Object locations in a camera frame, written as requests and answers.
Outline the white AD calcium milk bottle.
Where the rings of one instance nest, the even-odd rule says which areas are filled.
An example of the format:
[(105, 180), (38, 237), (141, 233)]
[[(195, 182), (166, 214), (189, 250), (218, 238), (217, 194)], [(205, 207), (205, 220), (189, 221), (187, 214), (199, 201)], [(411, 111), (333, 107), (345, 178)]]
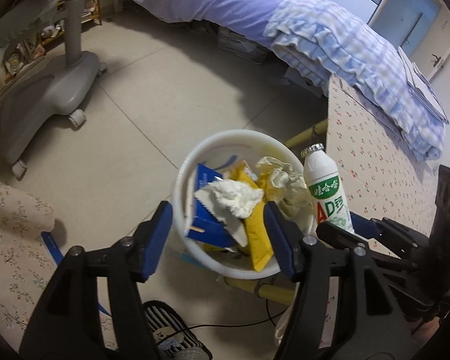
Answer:
[(354, 233), (351, 213), (337, 164), (321, 143), (305, 148), (303, 178), (310, 192), (317, 224), (329, 222)]

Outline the cream plastic bag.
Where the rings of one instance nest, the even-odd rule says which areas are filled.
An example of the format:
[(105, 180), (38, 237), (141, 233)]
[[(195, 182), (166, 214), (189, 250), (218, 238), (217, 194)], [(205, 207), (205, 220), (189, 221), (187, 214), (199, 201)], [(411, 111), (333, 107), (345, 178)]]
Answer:
[(257, 186), (264, 191), (268, 202), (277, 204), (285, 217), (293, 219), (311, 205), (303, 174), (296, 172), (291, 164), (265, 156), (255, 167), (258, 170)]

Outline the yellow snack package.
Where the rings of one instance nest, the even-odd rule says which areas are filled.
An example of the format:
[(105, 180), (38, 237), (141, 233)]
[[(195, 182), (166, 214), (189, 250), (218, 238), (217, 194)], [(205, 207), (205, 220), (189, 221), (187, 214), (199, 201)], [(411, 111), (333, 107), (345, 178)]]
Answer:
[[(253, 188), (260, 189), (253, 178), (251, 168), (245, 162), (235, 167), (231, 171), (228, 179), (242, 181)], [(248, 237), (247, 247), (249, 248), (252, 266), (255, 272), (261, 272), (273, 256), (272, 244), (267, 235), (263, 220), (265, 202), (265, 197), (263, 197), (263, 201), (258, 203), (253, 209), (252, 215), (248, 219), (243, 220), (244, 229)]]

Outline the white tissue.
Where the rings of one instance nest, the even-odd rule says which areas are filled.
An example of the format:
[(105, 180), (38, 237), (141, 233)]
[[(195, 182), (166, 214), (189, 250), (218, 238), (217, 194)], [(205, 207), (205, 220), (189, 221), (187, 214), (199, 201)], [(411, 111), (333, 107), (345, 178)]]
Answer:
[(195, 197), (224, 224), (239, 246), (247, 246), (248, 237), (242, 221), (252, 215), (258, 203), (263, 202), (262, 189), (237, 180), (215, 180), (196, 191)]

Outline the blue milk carton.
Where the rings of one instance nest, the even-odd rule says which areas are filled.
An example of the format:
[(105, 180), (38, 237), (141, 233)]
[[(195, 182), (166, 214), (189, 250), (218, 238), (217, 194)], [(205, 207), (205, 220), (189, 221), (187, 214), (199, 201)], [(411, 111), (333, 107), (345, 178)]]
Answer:
[(216, 219), (195, 197), (195, 192), (221, 175), (203, 164), (198, 164), (188, 179), (184, 215), (185, 236), (195, 242), (226, 249), (236, 246), (235, 240), (226, 230), (224, 224)]

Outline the white trash bin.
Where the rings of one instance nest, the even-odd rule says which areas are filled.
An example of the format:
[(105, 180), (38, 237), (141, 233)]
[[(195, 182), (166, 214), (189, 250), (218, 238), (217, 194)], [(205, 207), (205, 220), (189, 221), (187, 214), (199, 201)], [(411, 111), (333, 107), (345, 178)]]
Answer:
[(257, 280), (279, 272), (263, 211), (274, 202), (307, 234), (314, 224), (303, 166), (264, 133), (227, 130), (185, 158), (172, 193), (173, 228), (189, 254), (219, 275)]

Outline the cherry print table cloth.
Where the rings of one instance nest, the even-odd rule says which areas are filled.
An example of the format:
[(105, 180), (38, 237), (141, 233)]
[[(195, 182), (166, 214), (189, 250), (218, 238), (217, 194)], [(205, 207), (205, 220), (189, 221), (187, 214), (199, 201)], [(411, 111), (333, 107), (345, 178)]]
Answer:
[(326, 152), (337, 164), (351, 212), (430, 234), (437, 169), (417, 161), (395, 124), (336, 75), (328, 82)]

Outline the floral fabric cushion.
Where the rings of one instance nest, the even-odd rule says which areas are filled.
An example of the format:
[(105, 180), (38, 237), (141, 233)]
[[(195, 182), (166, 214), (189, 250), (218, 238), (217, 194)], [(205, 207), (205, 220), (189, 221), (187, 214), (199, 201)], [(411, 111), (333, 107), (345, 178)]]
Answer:
[(49, 203), (0, 182), (0, 334), (13, 350), (57, 267), (41, 236), (54, 225)]

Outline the striped slipper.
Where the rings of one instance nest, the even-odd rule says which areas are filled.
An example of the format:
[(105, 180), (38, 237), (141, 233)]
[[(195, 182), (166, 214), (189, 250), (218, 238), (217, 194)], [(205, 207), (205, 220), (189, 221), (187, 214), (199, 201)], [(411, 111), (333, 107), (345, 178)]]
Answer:
[(191, 331), (180, 315), (158, 300), (143, 305), (148, 328), (166, 359), (209, 360), (213, 354)]

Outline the bamboo table leg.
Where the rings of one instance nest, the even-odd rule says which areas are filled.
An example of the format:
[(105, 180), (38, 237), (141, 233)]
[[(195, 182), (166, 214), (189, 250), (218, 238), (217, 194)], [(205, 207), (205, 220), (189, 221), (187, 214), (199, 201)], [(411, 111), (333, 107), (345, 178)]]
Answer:
[(287, 141), (285, 141), (285, 145), (288, 148), (294, 148), (300, 145), (305, 144), (313, 137), (317, 137), (319, 135), (323, 135), (327, 132), (328, 129), (328, 121), (326, 119), (314, 124), (309, 127), (305, 131), (298, 133), (297, 135), (291, 137)]

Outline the folded striped sheet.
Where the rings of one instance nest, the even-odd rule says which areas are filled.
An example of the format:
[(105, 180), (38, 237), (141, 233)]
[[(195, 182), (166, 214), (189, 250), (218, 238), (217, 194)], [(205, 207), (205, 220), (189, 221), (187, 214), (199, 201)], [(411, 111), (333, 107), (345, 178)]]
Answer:
[(406, 72), (406, 82), (410, 94), (416, 98), (427, 111), (437, 120), (448, 125), (450, 121), (446, 113), (438, 101), (433, 86), (418, 69), (415, 63), (412, 63), (401, 47), (397, 48), (397, 53), (403, 63)]

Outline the grey rolling chair stand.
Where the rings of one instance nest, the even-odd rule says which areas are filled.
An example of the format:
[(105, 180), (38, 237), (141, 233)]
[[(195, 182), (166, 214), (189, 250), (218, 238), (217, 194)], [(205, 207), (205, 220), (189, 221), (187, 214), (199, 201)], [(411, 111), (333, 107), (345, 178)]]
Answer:
[[(26, 37), (12, 40), (2, 17), (0, 51), (6, 52)], [(94, 80), (105, 70), (106, 66), (92, 52), (82, 50), (80, 60), (71, 66), (66, 65), (64, 53), (51, 59), (34, 76), (13, 84), (5, 92), (0, 108), (0, 153), (16, 178), (21, 179), (26, 172), (21, 155), (50, 117), (66, 116), (75, 129), (85, 123), (86, 115), (79, 105)]]

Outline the wooden toy shelf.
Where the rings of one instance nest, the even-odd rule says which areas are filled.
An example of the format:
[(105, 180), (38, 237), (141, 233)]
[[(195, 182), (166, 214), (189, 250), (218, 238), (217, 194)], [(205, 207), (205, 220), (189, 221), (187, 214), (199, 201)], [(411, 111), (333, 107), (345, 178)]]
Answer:
[(45, 27), (62, 21), (65, 35), (67, 66), (77, 63), (82, 56), (81, 27), (85, 0), (25, 0), (3, 17), (4, 29), (12, 40), (40, 33)]

